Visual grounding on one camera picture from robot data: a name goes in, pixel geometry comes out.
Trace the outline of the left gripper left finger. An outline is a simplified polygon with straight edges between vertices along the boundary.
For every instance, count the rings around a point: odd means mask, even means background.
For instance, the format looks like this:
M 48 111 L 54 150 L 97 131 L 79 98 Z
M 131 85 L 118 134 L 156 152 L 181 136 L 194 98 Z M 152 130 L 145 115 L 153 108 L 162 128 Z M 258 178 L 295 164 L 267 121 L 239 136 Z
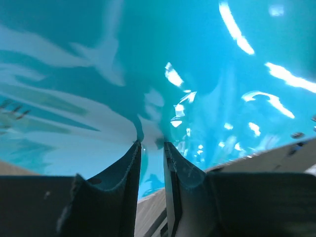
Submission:
M 141 143 L 97 175 L 1 176 L 3 237 L 131 237 Z

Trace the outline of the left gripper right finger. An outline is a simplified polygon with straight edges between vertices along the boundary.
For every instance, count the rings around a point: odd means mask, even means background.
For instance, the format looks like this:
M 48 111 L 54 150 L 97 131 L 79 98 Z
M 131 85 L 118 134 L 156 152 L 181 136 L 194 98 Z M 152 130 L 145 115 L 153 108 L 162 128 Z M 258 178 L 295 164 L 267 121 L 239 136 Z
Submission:
M 204 172 L 164 144 L 171 237 L 313 237 L 316 178 L 292 172 Z

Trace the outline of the teal A4 folder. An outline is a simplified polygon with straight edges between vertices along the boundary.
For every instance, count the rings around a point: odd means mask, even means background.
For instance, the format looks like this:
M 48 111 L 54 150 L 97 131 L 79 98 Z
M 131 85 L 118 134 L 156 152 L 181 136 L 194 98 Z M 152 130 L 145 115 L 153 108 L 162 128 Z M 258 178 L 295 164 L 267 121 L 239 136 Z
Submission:
M 313 0 L 3 0 L 0 158 L 89 178 L 142 143 L 201 169 L 314 137 Z

